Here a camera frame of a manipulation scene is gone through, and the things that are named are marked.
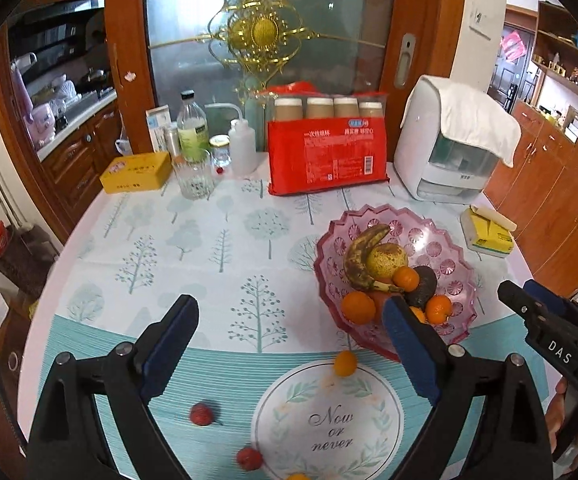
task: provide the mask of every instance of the glass door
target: glass door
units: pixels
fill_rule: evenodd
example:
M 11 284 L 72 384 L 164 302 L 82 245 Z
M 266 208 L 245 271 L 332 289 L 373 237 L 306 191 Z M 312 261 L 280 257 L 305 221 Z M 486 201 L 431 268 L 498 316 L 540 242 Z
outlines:
M 174 118 L 179 93 L 194 89 L 200 105 L 239 105 L 263 132 L 253 91 L 295 81 L 325 93 L 377 91 L 393 1 L 146 0 L 157 104 L 169 105 Z M 232 118 L 212 110 L 210 135 L 226 132 Z

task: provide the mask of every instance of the yellow package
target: yellow package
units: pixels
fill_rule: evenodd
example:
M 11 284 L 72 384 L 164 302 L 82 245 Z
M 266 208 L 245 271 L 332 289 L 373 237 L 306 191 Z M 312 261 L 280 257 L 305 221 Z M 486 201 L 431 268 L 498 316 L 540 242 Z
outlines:
M 470 208 L 460 215 L 460 223 L 469 249 L 502 258 L 514 250 L 514 239 L 507 229 L 476 215 Z
M 169 153 L 141 153 L 115 158 L 100 175 L 100 181 L 109 194 L 122 191 L 149 191 L 162 187 L 170 173 Z

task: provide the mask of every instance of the pink glass bowl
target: pink glass bowl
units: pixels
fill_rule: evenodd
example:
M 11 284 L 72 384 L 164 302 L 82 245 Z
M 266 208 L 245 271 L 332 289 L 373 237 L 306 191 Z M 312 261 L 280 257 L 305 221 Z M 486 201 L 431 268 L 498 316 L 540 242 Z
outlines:
M 320 297 L 336 325 L 358 345 L 387 359 L 400 361 L 383 327 L 350 323 L 340 311 L 342 298 L 353 290 L 345 276 L 345 252 L 358 234 L 379 223 L 391 228 L 383 242 L 402 246 L 409 256 L 409 266 L 425 265 L 434 269 L 438 278 L 435 293 L 447 295 L 453 304 L 453 314 L 446 323 L 435 325 L 435 331 L 447 344 L 462 341 L 469 335 L 469 325 L 477 316 L 473 307 L 476 298 L 473 268 L 464 261 L 462 248 L 451 242 L 447 231 L 437 229 L 431 219 L 423 220 L 407 208 L 394 209 L 390 205 L 377 208 L 365 205 L 360 211 L 346 211 L 341 219 L 331 222 L 329 230 L 317 243 L 314 268 Z

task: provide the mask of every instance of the overripe banana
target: overripe banana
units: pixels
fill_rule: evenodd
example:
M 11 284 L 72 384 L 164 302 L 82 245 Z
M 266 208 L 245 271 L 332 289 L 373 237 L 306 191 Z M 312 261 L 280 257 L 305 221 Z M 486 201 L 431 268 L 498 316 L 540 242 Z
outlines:
M 369 227 L 349 245 L 349 249 L 345 254 L 345 274 L 347 275 L 349 283 L 356 290 L 364 290 L 366 292 L 371 290 L 379 290 L 381 292 L 402 291 L 402 289 L 395 285 L 387 285 L 387 283 L 374 280 L 365 265 L 371 250 L 373 250 L 387 234 L 389 234 L 389 226 L 377 224 Z

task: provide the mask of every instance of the avocado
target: avocado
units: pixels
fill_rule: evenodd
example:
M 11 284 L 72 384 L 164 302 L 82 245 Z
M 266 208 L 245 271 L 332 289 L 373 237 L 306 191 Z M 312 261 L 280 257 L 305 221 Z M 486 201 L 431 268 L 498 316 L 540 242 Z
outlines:
M 427 266 L 414 267 L 420 276 L 420 283 L 413 292 L 405 293 L 405 300 L 409 306 L 417 306 L 424 309 L 427 301 L 429 301 L 435 294 L 435 289 L 438 286 L 438 280 L 435 277 L 434 269 Z

